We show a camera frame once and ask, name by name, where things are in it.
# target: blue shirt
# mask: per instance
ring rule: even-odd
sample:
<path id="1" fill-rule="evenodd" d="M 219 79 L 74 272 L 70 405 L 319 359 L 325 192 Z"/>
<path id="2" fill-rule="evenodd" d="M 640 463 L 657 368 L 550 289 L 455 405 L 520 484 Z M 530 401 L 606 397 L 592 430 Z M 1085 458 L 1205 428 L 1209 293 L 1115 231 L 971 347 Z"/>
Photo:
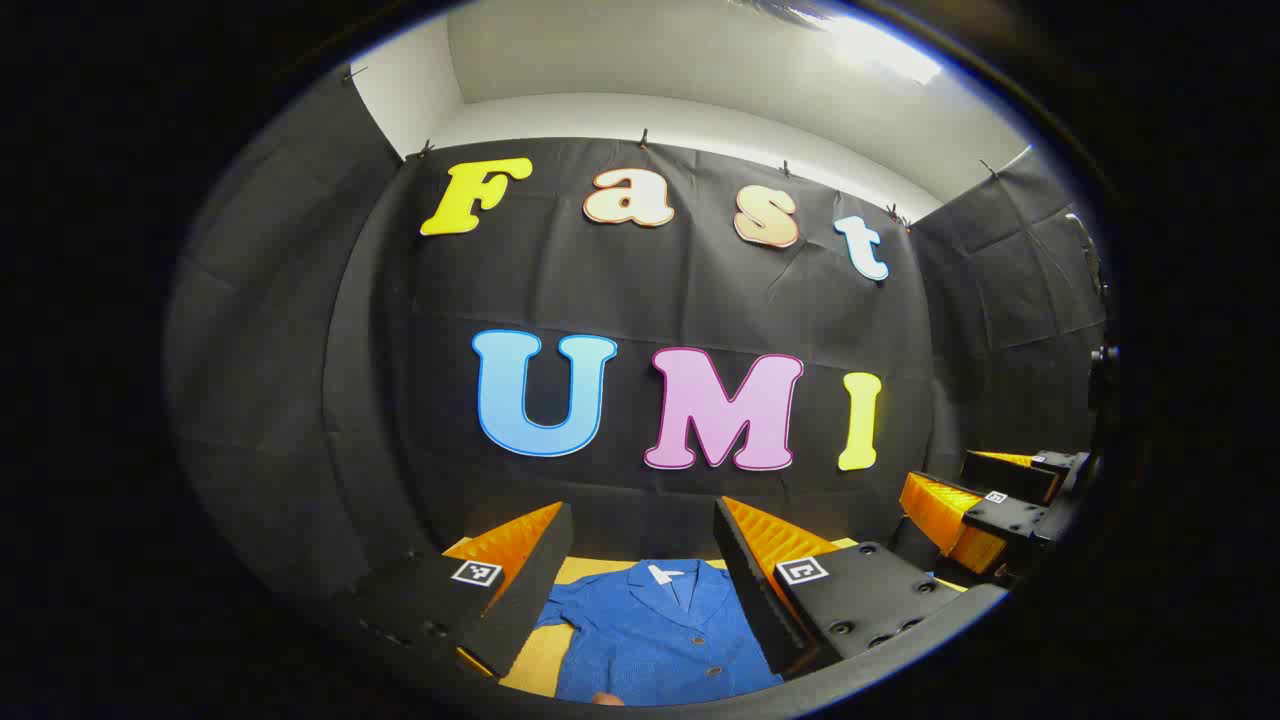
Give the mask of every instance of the blue shirt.
<path id="1" fill-rule="evenodd" d="M 653 565 L 668 583 L 659 583 Z M 727 570 L 701 560 L 643 560 L 630 570 L 553 585 L 539 628 L 568 623 L 573 639 L 556 697 L 626 705 L 707 702 L 776 685 Z"/>

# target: blue letter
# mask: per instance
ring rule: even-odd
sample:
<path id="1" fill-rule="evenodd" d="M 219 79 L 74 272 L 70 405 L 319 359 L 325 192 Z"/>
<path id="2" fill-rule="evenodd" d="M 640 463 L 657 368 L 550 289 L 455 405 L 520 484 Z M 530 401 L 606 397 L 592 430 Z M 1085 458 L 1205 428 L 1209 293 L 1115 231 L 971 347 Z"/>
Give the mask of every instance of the blue letter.
<path id="1" fill-rule="evenodd" d="M 836 220 L 836 231 L 845 233 L 845 240 L 849 242 L 849 259 L 854 261 L 854 268 L 858 268 L 864 278 L 882 281 L 888 277 L 888 265 L 872 255 L 872 243 L 879 245 L 879 233 L 867 229 L 867 224 L 858 215 Z"/>
<path id="2" fill-rule="evenodd" d="M 471 347 L 480 355 L 480 427 L 489 439 L 539 457 L 568 455 L 591 442 L 600 428 L 604 363 L 618 354 L 618 343 L 589 334 L 561 341 L 561 355 L 570 360 L 568 416 L 552 427 L 525 415 L 525 373 L 541 341 L 520 331 L 485 331 Z"/>

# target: orange foam pad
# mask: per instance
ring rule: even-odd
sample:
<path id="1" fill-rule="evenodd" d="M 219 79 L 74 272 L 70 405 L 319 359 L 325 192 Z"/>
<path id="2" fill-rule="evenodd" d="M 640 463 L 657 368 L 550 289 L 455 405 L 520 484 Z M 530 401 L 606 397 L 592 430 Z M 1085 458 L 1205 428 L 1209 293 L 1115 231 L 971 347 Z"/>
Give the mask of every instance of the orange foam pad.
<path id="1" fill-rule="evenodd" d="M 983 455 L 986 457 L 995 457 L 996 460 L 1004 460 L 1005 462 L 1014 462 L 1015 465 L 1021 465 L 1023 468 L 1030 468 L 1032 457 L 1034 457 L 1034 455 L 1010 455 L 1007 452 L 980 452 L 978 450 L 974 450 L 973 454 Z"/>
<path id="2" fill-rule="evenodd" d="M 733 516 L 733 521 L 737 523 L 739 532 L 742 533 L 748 550 L 755 557 L 755 564 L 760 566 L 760 571 L 769 579 L 773 592 L 787 606 L 791 615 L 799 619 L 800 615 L 796 612 L 796 609 L 787 601 L 787 596 L 778 585 L 777 578 L 773 577 L 774 565 L 786 562 L 787 560 L 799 560 L 800 557 L 832 552 L 840 550 L 840 546 L 804 528 L 797 528 L 782 518 L 769 515 L 750 505 L 744 505 L 732 497 L 722 496 L 722 500 Z"/>
<path id="3" fill-rule="evenodd" d="M 515 520 L 498 525 L 488 533 L 480 534 L 470 541 L 445 550 L 442 555 L 458 560 L 476 560 L 502 565 L 503 579 L 498 585 L 498 592 L 489 600 L 489 607 L 497 602 L 507 589 L 520 570 L 525 566 L 538 541 L 541 539 L 547 527 L 556 519 L 563 502 L 556 502 L 547 507 L 534 510 L 527 515 L 521 515 Z"/>
<path id="4" fill-rule="evenodd" d="M 1007 544 L 1002 538 L 964 524 L 964 514 L 980 501 L 982 496 L 916 473 L 906 474 L 899 498 L 906 516 L 942 555 L 979 574 L 987 571 Z"/>

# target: letter u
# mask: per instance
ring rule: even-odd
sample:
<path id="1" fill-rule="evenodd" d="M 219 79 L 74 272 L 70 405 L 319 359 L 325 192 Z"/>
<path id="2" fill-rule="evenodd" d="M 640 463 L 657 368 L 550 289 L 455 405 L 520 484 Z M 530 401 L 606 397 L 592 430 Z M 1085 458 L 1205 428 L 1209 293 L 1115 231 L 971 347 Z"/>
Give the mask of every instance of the letter u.
<path id="1" fill-rule="evenodd" d="M 529 359 L 541 350 L 535 336 L 520 331 L 476 333 L 471 347 L 480 355 L 480 427 L 489 439 L 520 455 L 554 457 L 582 450 L 600 428 L 604 364 L 618 343 L 589 334 L 559 342 L 570 360 L 568 415 L 558 425 L 539 425 L 525 414 Z"/>

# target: ceiling light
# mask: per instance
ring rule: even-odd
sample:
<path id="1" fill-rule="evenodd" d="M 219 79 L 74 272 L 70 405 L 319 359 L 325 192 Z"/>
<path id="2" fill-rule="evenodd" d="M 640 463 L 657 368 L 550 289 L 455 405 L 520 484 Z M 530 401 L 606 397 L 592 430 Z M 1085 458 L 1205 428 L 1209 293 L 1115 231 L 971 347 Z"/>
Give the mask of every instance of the ceiling light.
<path id="1" fill-rule="evenodd" d="M 928 55 L 873 24 L 852 18 L 823 19 L 817 24 L 835 36 L 836 53 L 847 60 L 876 63 L 920 85 L 942 72 Z"/>

